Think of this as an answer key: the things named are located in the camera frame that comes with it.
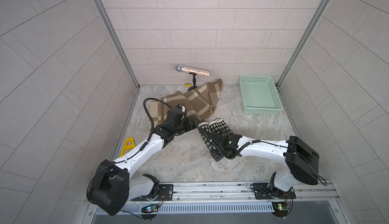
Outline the black white houndstooth scarf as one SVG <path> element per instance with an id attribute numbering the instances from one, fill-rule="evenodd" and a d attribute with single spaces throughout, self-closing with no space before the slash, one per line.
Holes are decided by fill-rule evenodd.
<path id="1" fill-rule="evenodd" d="M 198 131 L 210 150 L 215 149 L 215 147 L 210 145 L 210 140 L 205 137 L 204 132 L 212 133 L 213 131 L 216 131 L 217 133 L 225 136 L 226 138 L 229 138 L 233 134 L 233 132 L 229 129 L 228 125 L 222 118 L 216 118 L 209 122 L 201 122 L 198 125 Z"/>

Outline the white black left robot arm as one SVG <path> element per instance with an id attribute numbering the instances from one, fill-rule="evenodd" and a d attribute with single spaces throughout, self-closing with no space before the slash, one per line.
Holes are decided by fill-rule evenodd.
<path id="1" fill-rule="evenodd" d="M 171 108 L 164 123 L 153 125 L 140 145 L 114 161 L 104 160 L 99 164 L 88 185 L 87 200 L 109 215 L 116 215 L 129 200 L 138 197 L 154 200 L 159 194 L 159 180 L 150 174 L 135 179 L 132 176 L 176 136 L 196 129 L 199 123 L 194 116 L 187 116 L 183 107 Z"/>

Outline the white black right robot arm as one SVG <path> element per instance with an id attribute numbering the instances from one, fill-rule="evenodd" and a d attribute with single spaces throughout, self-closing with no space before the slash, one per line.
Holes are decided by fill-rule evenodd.
<path id="1" fill-rule="evenodd" d="M 212 157 L 233 160 L 236 157 L 260 157 L 287 165 L 287 169 L 274 172 L 266 185 L 254 183 L 251 189 L 263 198 L 293 199 L 292 189 L 299 183 L 317 185 L 326 182 L 318 173 L 319 154 L 296 136 L 283 141 L 251 139 L 239 134 L 227 138 L 218 131 L 199 130 L 210 148 Z"/>

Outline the mint green plastic basket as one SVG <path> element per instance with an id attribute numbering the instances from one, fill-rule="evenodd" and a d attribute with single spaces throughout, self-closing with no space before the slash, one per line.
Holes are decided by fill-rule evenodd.
<path id="1" fill-rule="evenodd" d="M 239 85 L 244 113 L 278 115 L 284 109 L 271 76 L 240 75 Z"/>

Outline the brown beige plaid blanket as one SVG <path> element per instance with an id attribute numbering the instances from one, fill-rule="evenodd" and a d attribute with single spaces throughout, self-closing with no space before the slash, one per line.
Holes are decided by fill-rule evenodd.
<path id="1" fill-rule="evenodd" d="M 162 97 L 160 100 L 171 107 L 182 104 L 187 109 L 188 116 L 194 116 L 201 121 L 205 121 L 215 112 L 222 88 L 222 79 L 217 79 L 194 90 L 185 93 L 178 91 Z M 169 108 L 160 102 L 150 102 L 149 113 L 155 126 L 164 123 L 168 110 Z"/>

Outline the black microphone stand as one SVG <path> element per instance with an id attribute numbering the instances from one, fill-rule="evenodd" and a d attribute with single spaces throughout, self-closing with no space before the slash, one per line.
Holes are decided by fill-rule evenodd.
<path id="1" fill-rule="evenodd" d="M 196 76 L 197 74 L 196 73 L 189 73 L 190 75 L 192 75 L 192 86 L 189 87 L 188 91 L 191 91 L 191 90 L 194 90 L 197 88 L 197 85 L 196 85 L 196 82 L 197 82 L 197 79 L 196 79 Z"/>

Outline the glitter microphone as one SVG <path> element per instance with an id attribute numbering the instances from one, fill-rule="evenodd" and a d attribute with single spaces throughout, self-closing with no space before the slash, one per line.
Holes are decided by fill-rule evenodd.
<path id="1" fill-rule="evenodd" d="M 203 77 L 208 77 L 210 75 L 209 71 L 192 68 L 184 65 L 177 65 L 175 69 L 177 72 L 180 73 L 187 73 L 187 74 L 194 73 L 196 75 L 203 76 Z"/>

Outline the yellow plastic tool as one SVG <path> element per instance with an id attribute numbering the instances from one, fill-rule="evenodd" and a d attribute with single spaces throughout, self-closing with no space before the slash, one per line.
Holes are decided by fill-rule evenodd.
<path id="1" fill-rule="evenodd" d="M 134 148 L 135 148 L 135 142 L 133 137 L 127 138 L 121 150 L 120 157 L 124 156 L 126 153 L 130 152 Z"/>

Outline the right green circuit board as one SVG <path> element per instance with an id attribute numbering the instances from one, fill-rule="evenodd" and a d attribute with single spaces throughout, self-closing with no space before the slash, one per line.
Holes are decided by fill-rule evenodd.
<path id="1" fill-rule="evenodd" d="M 289 214 L 289 205 L 286 202 L 272 202 L 274 209 L 273 215 L 278 218 L 284 218 Z"/>

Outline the green circuit board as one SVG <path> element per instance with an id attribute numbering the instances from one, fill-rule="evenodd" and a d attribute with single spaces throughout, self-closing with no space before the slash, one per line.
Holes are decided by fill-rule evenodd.
<path id="1" fill-rule="evenodd" d="M 289 205 L 286 202 L 272 202 L 274 209 L 273 215 L 278 218 L 284 218 L 289 214 Z"/>
<path id="2" fill-rule="evenodd" d="M 159 210 L 159 205 L 158 204 L 153 204 L 153 205 L 148 205 L 142 208 L 141 212 L 144 214 L 151 214 L 154 212 L 158 212 Z"/>

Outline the left green circuit board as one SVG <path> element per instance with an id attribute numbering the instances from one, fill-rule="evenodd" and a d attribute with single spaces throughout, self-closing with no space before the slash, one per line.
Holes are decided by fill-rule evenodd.
<path id="1" fill-rule="evenodd" d="M 159 205 L 158 204 L 153 204 L 153 205 L 148 205 L 142 208 L 141 212 L 144 214 L 151 214 L 154 212 L 158 212 L 159 210 Z"/>

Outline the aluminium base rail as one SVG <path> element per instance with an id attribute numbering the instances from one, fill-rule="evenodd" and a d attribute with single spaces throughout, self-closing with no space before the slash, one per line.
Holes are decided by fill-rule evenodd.
<path id="1" fill-rule="evenodd" d="M 161 182 L 159 194 L 154 199 L 138 197 L 127 201 L 117 214 L 133 214 L 140 218 L 152 218 L 157 214 L 204 214 L 204 213 L 273 213 L 272 202 L 286 202 L 289 214 L 303 202 L 329 204 L 337 210 L 340 200 L 332 182 L 307 185 L 299 183 L 292 189 L 293 199 L 268 199 L 251 189 L 251 185 L 267 182 Z M 142 208 L 158 204 L 158 212 L 144 214 Z"/>

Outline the aluminium corner post right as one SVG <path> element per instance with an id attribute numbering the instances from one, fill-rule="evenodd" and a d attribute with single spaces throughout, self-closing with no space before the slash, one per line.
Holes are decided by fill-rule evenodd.
<path id="1" fill-rule="evenodd" d="M 289 62 L 287 63 L 278 83 L 277 88 L 280 90 L 281 86 L 283 85 L 284 81 L 286 80 L 288 74 L 290 73 L 293 65 L 295 64 L 296 60 L 298 59 L 299 55 L 301 54 L 302 50 L 304 49 L 306 43 L 308 42 L 309 38 L 311 37 L 313 31 L 315 30 L 316 26 L 318 25 L 321 17 L 324 15 L 327 7 L 329 6 L 330 2 L 332 0 L 321 0 L 318 8 L 316 9 L 307 29 L 305 30 L 301 40 L 298 43 L 298 46 L 294 50 Z"/>

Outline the aluminium corner post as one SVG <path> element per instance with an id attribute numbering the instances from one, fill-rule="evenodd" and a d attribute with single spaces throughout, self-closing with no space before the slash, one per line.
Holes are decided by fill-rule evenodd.
<path id="1" fill-rule="evenodd" d="M 127 69 L 128 73 L 130 75 L 130 78 L 134 82 L 136 89 L 139 90 L 140 85 L 139 85 L 139 83 L 136 79 L 136 76 L 135 76 L 135 74 L 134 74 L 134 72 L 133 72 L 133 70 L 128 62 L 128 59 L 125 55 L 125 52 L 120 44 L 119 38 L 118 38 L 110 20 L 109 20 L 108 13 L 106 12 L 106 9 L 103 5 L 102 0 L 92 0 L 92 1 L 97 9 L 97 12 L 100 15 L 102 23 L 103 23 L 104 27 L 106 28 L 116 51 L 118 52 L 118 55 L 120 56 L 122 62 L 124 63 L 125 68 Z"/>
<path id="2" fill-rule="evenodd" d="M 330 2 L 332 0 L 321 0 L 318 8 L 316 9 L 307 29 L 305 30 L 301 40 L 298 43 L 298 46 L 294 50 L 289 62 L 287 63 L 278 83 L 277 88 L 280 90 L 281 86 L 283 85 L 284 81 L 286 80 L 288 74 L 290 73 L 293 65 L 295 64 L 296 60 L 298 59 L 299 55 L 301 54 L 302 50 L 304 49 L 306 43 L 308 42 L 309 38 L 311 37 L 313 31 L 315 30 L 316 26 L 318 25 L 321 17 L 324 15 L 327 7 L 329 6 Z"/>

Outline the aluminium corner post left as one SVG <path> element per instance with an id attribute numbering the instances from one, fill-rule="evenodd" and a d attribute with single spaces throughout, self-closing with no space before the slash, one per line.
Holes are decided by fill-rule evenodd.
<path id="1" fill-rule="evenodd" d="M 133 72 L 133 70 L 128 62 L 128 59 L 125 55 L 125 52 L 120 44 L 119 38 L 118 38 L 110 20 L 109 20 L 108 13 L 106 12 L 106 9 L 103 5 L 102 0 L 92 0 L 92 1 L 97 9 L 97 12 L 100 15 L 102 23 L 103 23 L 104 27 L 106 28 L 116 51 L 118 52 L 118 55 L 120 56 L 122 62 L 124 63 L 125 68 L 127 69 L 128 73 L 130 75 L 130 78 L 134 82 L 136 89 L 139 90 L 140 85 L 139 85 L 139 83 L 136 79 L 136 76 L 135 76 L 135 74 L 134 74 L 134 72 Z"/>

